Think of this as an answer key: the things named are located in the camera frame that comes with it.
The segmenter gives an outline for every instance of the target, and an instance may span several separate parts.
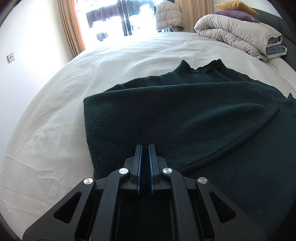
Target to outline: orange curtain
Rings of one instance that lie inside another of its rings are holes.
[[[185,18],[185,32],[195,33],[196,22],[204,15],[213,13],[212,0],[175,0]]]
[[[72,52],[76,57],[85,50],[77,18],[74,0],[57,0],[65,34]]]

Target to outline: green fabric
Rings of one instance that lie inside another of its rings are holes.
[[[296,101],[215,60],[85,98],[95,179],[155,144],[169,167],[205,176],[270,235],[296,197]]]

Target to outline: bed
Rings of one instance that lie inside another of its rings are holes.
[[[285,57],[265,63],[195,33],[169,32],[128,36],[119,44],[104,41],[62,68],[27,107],[5,152],[0,213],[17,236],[21,238],[66,193],[93,175],[83,115],[83,100],[90,95],[134,78],[170,72],[182,60],[196,69],[221,59],[228,68],[296,98],[295,40],[281,19],[256,11],[260,21],[274,23],[286,37]]]

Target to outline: electrical outlet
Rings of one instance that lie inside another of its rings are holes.
[[[15,55],[13,53],[7,55],[7,58],[8,58],[8,61],[11,62],[11,61],[14,61],[15,60]]]

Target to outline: white puffer jacket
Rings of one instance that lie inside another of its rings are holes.
[[[156,4],[156,30],[172,27],[174,31],[182,31],[186,27],[185,19],[178,5],[163,1]]]

